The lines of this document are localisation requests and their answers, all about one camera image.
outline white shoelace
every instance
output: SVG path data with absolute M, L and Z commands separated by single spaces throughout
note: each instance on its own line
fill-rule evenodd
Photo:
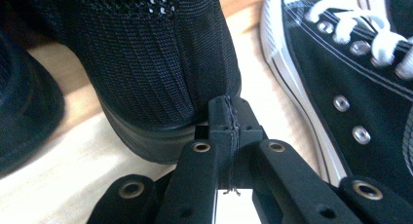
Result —
M 327 9 L 335 8 L 348 10 L 348 12 L 334 14 L 339 20 L 337 23 L 333 40 L 338 44 L 347 44 L 351 40 L 351 33 L 356 25 L 362 24 L 366 28 L 371 26 L 362 18 L 369 18 L 377 30 L 377 35 L 371 45 L 372 61 L 378 67 L 392 65 L 394 62 L 394 50 L 399 41 L 408 41 L 397 33 L 390 32 L 389 21 L 371 11 L 364 11 L 359 7 L 350 7 L 343 5 L 344 2 L 321 0 L 316 3 L 305 15 L 306 20 L 318 22 L 319 16 Z M 413 79 L 413 47 L 406 53 L 403 61 L 395 68 L 395 74 L 403 80 Z

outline white rubber sole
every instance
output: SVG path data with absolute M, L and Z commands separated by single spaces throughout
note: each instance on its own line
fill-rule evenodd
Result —
M 282 0 L 265 1 L 260 34 L 267 63 L 283 90 L 297 106 L 311 131 L 319 160 L 320 177 L 338 186 L 340 180 L 347 174 L 316 110 L 308 99 L 286 46 L 282 23 Z

